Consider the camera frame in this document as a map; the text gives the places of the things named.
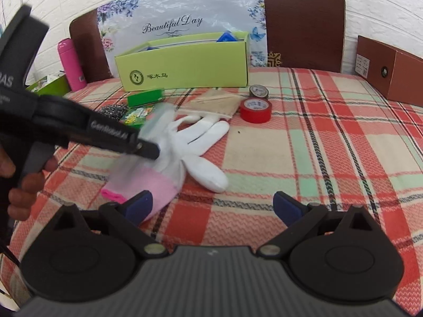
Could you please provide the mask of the person left hand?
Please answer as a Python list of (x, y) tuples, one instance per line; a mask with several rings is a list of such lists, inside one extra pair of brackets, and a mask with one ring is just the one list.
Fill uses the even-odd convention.
[(9, 191), (9, 217), (14, 220), (25, 221), (31, 215), (31, 208), (36, 202), (37, 194), (44, 189), (45, 172), (53, 172), (58, 167), (58, 161), (53, 155), (46, 161), (42, 171), (29, 173), (21, 181), (21, 188)]

